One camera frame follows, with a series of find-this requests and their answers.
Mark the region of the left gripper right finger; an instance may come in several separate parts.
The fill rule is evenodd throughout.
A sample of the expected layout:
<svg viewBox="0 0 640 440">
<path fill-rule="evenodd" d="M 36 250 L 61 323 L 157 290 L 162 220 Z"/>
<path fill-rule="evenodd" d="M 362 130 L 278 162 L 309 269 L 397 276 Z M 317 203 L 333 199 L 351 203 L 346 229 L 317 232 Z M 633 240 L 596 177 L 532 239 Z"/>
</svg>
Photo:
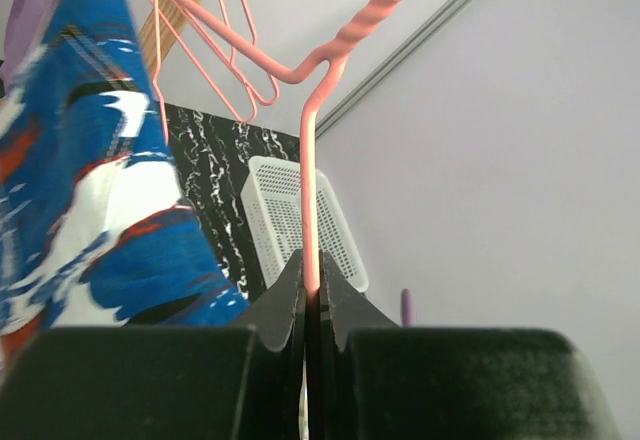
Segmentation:
<svg viewBox="0 0 640 440">
<path fill-rule="evenodd" d="M 585 356 L 542 329 L 402 327 L 325 256 L 329 439 L 616 439 Z"/>
</svg>

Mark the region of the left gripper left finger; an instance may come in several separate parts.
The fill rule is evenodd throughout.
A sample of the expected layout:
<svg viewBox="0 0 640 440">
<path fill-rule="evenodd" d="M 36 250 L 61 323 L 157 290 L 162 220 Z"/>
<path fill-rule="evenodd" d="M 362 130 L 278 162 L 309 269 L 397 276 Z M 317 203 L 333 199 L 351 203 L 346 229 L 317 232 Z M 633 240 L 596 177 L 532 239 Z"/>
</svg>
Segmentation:
<svg viewBox="0 0 640 440">
<path fill-rule="evenodd" d="M 295 439 L 302 256 L 228 327 L 56 328 L 1 388 L 5 439 Z"/>
</svg>

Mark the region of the blue patterned trousers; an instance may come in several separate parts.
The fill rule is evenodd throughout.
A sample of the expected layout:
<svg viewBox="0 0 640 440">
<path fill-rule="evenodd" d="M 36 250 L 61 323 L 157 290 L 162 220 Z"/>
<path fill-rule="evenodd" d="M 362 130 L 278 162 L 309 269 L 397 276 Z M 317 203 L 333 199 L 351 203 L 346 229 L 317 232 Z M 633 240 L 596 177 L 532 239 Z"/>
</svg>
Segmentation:
<svg viewBox="0 0 640 440">
<path fill-rule="evenodd" d="M 179 186 L 126 0 L 59 0 L 1 110 L 1 350 L 60 326 L 222 326 L 248 301 Z"/>
</svg>

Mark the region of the pink hanger of blue trousers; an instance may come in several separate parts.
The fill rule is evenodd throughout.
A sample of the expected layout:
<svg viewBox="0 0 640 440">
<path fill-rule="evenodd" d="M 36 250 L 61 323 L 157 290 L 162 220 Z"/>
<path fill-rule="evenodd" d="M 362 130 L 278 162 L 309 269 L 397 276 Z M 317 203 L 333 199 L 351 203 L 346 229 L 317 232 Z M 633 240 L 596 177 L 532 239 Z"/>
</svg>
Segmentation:
<svg viewBox="0 0 640 440">
<path fill-rule="evenodd" d="M 158 98 L 163 128 L 168 128 L 165 101 L 158 84 L 162 65 L 160 26 L 166 25 L 176 40 L 181 36 L 171 21 L 160 12 L 160 0 L 150 0 L 154 28 L 155 66 L 152 73 L 152 85 Z M 320 251 L 318 234 L 318 213 L 316 193 L 316 119 L 319 110 L 341 80 L 346 64 L 358 44 L 371 35 L 378 25 L 393 13 L 402 0 L 369 0 L 349 23 L 344 25 L 329 42 L 312 50 L 294 69 L 289 69 L 264 53 L 254 40 L 247 41 L 234 31 L 229 21 L 218 18 L 202 7 L 196 0 L 169 0 L 178 12 L 183 14 L 194 29 L 200 31 L 204 26 L 215 32 L 231 46 L 231 55 L 225 56 L 219 45 L 205 32 L 200 32 L 210 49 L 223 61 L 232 74 L 243 84 L 251 103 L 264 106 L 276 102 L 280 95 L 279 84 L 296 85 L 304 82 L 323 63 L 328 64 L 327 71 L 306 100 L 300 117 L 300 186 L 301 220 L 303 234 L 303 279 L 306 289 L 307 305 L 319 304 L 321 286 Z M 241 53 L 262 69 L 269 77 L 274 98 L 266 100 L 255 90 L 246 76 L 236 68 L 235 55 Z"/>
</svg>

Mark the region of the purple trousers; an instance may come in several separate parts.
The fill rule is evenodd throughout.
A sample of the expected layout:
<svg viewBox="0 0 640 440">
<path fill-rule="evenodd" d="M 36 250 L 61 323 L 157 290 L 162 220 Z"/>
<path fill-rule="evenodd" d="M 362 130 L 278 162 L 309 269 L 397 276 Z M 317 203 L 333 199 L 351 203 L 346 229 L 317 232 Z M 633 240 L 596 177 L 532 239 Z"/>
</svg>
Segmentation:
<svg viewBox="0 0 640 440">
<path fill-rule="evenodd" d="M 18 67 L 29 53 L 45 17 L 59 0 L 13 0 L 5 29 L 5 59 L 1 80 L 9 89 Z"/>
</svg>

